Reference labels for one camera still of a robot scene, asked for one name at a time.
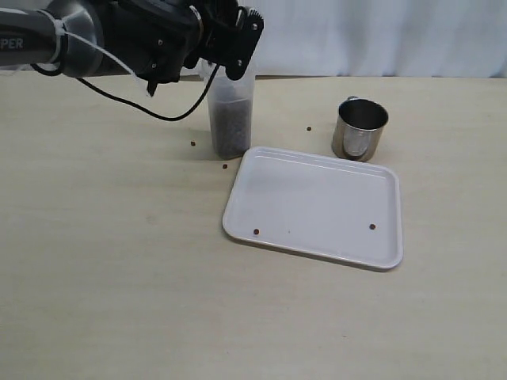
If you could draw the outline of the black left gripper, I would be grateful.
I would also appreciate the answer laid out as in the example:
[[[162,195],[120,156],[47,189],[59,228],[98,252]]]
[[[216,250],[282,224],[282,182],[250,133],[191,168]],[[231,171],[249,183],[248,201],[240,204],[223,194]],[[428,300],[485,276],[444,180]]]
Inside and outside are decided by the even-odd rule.
[[[98,16],[105,50],[119,59],[104,59],[98,73],[128,67],[148,97],[201,60],[242,79],[265,26],[256,9],[236,1],[100,1]]]

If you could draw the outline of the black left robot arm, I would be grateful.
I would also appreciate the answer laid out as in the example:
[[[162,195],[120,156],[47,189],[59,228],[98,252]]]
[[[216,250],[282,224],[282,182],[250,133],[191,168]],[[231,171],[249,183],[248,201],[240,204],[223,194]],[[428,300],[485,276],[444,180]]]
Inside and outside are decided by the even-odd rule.
[[[262,15],[236,1],[52,1],[1,10],[1,64],[52,65],[71,78],[130,74],[151,97],[201,59],[241,79],[263,29]]]

